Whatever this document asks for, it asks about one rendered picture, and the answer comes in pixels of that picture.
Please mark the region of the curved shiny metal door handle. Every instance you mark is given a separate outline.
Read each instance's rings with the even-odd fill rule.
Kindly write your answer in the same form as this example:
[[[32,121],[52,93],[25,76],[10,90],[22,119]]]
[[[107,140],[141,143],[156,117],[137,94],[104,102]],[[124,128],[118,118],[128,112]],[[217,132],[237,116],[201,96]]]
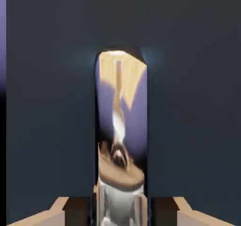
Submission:
[[[95,64],[96,226],[147,226],[148,68],[139,49],[112,44]]]

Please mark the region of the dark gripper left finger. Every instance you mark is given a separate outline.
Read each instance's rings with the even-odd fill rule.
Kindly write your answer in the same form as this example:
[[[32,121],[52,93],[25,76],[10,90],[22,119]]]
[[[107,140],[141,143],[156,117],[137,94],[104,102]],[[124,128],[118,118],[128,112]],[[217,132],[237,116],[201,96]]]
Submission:
[[[49,210],[6,226],[91,226],[91,198],[58,197]]]

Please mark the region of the dark grey cabinet door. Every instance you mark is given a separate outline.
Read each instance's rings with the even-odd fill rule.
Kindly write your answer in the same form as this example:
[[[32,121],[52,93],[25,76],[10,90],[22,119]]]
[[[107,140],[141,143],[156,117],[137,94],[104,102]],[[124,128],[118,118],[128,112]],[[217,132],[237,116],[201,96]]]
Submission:
[[[7,223],[94,182],[94,63],[140,48],[149,196],[241,226],[241,0],[7,0]]]

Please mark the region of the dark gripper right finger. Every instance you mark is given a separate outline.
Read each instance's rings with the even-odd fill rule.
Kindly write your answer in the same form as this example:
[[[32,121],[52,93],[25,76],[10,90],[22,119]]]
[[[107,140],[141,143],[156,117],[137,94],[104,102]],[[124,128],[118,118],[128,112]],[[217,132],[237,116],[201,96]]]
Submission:
[[[235,226],[193,210],[184,197],[154,197],[151,211],[152,226]]]

